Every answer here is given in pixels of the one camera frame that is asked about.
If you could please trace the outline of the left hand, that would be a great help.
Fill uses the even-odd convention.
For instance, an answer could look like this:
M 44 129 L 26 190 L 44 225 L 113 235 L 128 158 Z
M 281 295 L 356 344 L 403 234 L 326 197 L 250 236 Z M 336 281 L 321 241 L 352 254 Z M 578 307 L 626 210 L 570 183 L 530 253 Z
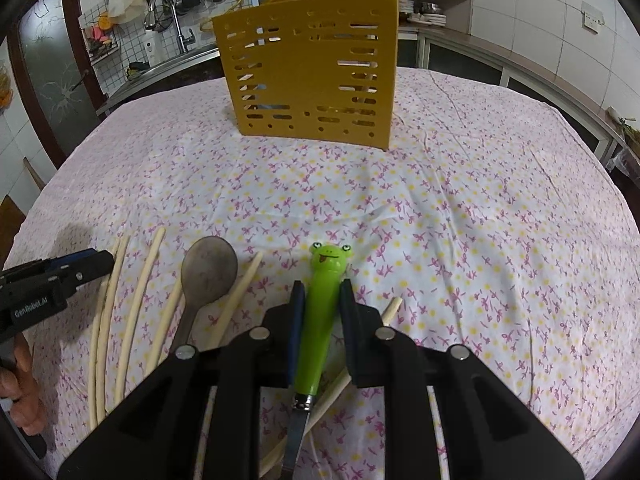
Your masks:
M 10 416 L 28 436 L 41 434 L 47 425 L 46 409 L 32 374 L 32 354 L 22 334 L 14 338 L 15 370 L 1 370 L 1 396 L 13 401 Z

